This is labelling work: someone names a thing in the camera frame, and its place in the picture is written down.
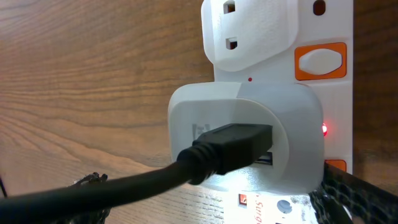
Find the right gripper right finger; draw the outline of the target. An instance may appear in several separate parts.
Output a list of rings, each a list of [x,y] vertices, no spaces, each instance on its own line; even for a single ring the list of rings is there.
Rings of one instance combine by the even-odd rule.
[[[397,224],[397,196],[330,164],[324,164],[320,186],[309,193],[318,223]]]

